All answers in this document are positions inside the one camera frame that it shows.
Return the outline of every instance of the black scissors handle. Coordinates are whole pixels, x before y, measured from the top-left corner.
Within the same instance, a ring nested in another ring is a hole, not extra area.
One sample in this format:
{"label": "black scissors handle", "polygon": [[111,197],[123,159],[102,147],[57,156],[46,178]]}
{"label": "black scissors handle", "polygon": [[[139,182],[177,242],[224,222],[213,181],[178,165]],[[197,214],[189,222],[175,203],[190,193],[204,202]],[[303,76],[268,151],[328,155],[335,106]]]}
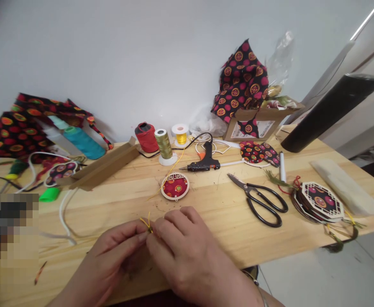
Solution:
{"label": "black scissors handle", "polygon": [[[248,206],[249,208],[251,209],[252,213],[262,222],[264,223],[265,225],[268,225],[269,227],[273,227],[273,228],[278,228],[278,227],[281,227],[282,226],[282,219],[281,217],[278,215],[278,213],[276,213],[276,211],[274,211],[273,209],[271,209],[270,207],[268,207],[267,205],[265,205],[263,202],[260,202],[259,200],[255,199],[252,197],[252,195],[249,194],[249,192],[246,192],[246,195],[248,196],[246,198],[246,202],[248,203]],[[258,204],[260,204],[262,207],[264,207],[265,209],[269,210],[269,212],[271,212],[275,217],[276,217],[276,224],[273,224],[273,223],[270,223],[268,222],[266,219],[264,219],[262,216],[259,215],[259,213],[255,210],[255,207],[254,205],[252,204],[252,201],[251,200],[254,200],[256,201]]]}
{"label": "black scissors handle", "polygon": [[[262,185],[253,185],[251,183],[247,183],[246,184],[247,186],[251,187],[251,188],[255,188],[253,190],[255,190],[255,192],[263,199],[265,200],[268,205],[270,205],[272,208],[274,208],[276,211],[278,212],[281,212],[281,213],[285,213],[285,212],[288,212],[288,204],[286,203],[286,201],[278,194],[276,193],[274,190],[270,189],[270,188],[267,188],[265,186],[262,186]],[[282,205],[282,209],[275,206],[265,195],[263,195],[260,191],[258,191],[257,189],[263,189],[263,190],[266,190],[268,192],[270,192],[273,196],[275,196],[279,202],[281,203]],[[262,204],[262,202],[260,202],[259,200],[255,199],[254,197],[252,197],[251,194],[249,194],[249,192],[246,192],[246,195],[251,198],[253,201],[256,201],[257,203],[259,203],[261,206],[264,205]]]}

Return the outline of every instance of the glue gun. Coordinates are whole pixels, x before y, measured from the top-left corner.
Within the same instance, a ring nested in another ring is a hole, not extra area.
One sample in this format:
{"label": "glue gun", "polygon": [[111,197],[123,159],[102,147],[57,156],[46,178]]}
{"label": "glue gun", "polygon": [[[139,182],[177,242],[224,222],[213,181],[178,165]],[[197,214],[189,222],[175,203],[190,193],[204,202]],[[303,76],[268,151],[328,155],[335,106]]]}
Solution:
{"label": "glue gun", "polygon": [[221,167],[218,160],[212,158],[212,142],[205,142],[205,156],[199,162],[192,162],[185,167],[180,168],[180,170],[188,171],[209,171],[211,168],[219,169]]}

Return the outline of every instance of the green cap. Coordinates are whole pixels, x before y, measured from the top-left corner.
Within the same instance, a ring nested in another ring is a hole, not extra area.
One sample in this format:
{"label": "green cap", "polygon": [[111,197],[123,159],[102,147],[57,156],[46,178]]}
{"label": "green cap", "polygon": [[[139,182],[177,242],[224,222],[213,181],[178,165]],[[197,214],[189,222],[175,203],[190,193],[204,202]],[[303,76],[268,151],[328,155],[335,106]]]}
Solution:
{"label": "green cap", "polygon": [[67,134],[72,134],[72,133],[75,133],[76,130],[77,130],[76,127],[69,126],[69,127],[66,128],[66,130],[64,132],[67,133]]}
{"label": "green cap", "polygon": [[49,203],[55,201],[59,196],[59,188],[47,188],[47,190],[39,197],[39,201]]}

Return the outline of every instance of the scissor blade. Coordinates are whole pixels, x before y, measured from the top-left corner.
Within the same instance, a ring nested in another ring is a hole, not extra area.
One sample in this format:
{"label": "scissor blade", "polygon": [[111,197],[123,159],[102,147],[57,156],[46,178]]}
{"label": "scissor blade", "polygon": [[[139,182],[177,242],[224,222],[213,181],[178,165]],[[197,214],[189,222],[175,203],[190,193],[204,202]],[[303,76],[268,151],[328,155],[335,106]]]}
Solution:
{"label": "scissor blade", "polygon": [[246,184],[244,182],[242,182],[241,180],[238,179],[238,177],[232,175],[231,173],[228,173],[228,177],[237,185],[239,186],[241,189],[248,189],[248,187],[246,186]]}

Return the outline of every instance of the bracelet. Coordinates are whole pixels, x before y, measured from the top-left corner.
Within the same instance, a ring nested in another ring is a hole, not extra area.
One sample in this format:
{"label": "bracelet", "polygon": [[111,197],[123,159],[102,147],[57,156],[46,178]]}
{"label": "bracelet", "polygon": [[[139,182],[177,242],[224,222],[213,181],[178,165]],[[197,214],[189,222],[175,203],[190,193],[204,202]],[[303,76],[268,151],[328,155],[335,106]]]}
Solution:
{"label": "bracelet", "polygon": [[248,278],[251,279],[253,281],[253,283],[256,285],[256,287],[257,287],[257,289],[259,291],[259,294],[261,295],[261,298],[264,301],[264,307],[269,307],[267,300],[264,298],[264,295],[262,294],[261,289],[259,288],[258,281],[252,276],[251,273],[249,273],[249,272],[247,272],[245,270],[241,270],[241,272],[244,273],[246,276],[248,276]]}

